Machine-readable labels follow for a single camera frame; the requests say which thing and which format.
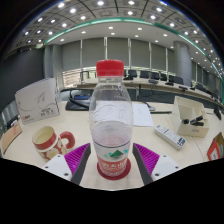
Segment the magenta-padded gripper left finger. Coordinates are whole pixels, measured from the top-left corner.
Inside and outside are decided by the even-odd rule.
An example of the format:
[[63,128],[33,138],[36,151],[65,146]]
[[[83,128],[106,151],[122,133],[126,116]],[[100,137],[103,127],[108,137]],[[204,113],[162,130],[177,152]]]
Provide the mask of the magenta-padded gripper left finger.
[[61,154],[54,156],[42,169],[79,185],[90,154],[91,146],[87,143],[65,156]]

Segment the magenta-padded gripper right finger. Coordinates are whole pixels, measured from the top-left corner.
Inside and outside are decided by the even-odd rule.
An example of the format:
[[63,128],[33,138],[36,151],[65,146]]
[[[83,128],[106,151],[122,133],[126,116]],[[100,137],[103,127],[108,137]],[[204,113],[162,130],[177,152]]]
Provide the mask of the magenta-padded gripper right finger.
[[164,178],[181,167],[168,155],[159,155],[140,144],[133,144],[133,155],[138,164],[142,181],[145,185]]

